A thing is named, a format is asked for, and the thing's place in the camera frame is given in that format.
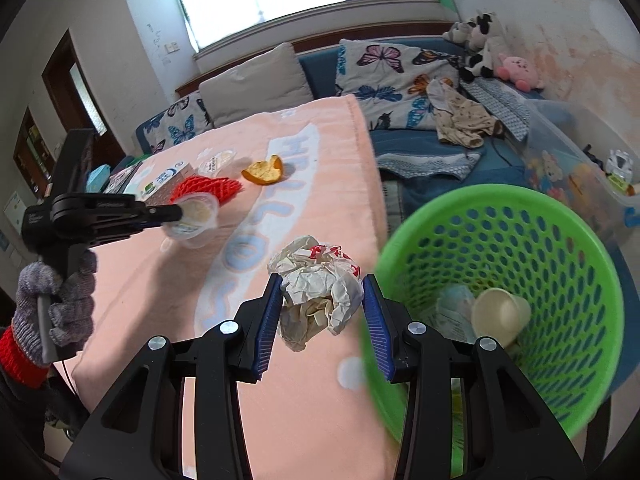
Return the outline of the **left gloved hand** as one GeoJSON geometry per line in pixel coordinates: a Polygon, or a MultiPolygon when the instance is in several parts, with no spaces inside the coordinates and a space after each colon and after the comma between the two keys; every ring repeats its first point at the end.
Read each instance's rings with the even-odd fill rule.
{"type": "Polygon", "coordinates": [[[37,366],[47,365],[42,358],[38,299],[50,298],[47,314],[51,327],[47,334],[51,341],[58,348],[81,351],[93,333],[92,294],[96,290],[97,267],[96,254],[85,250],[79,269],[66,280],[41,261],[21,270],[11,328],[18,348],[37,366]]]}

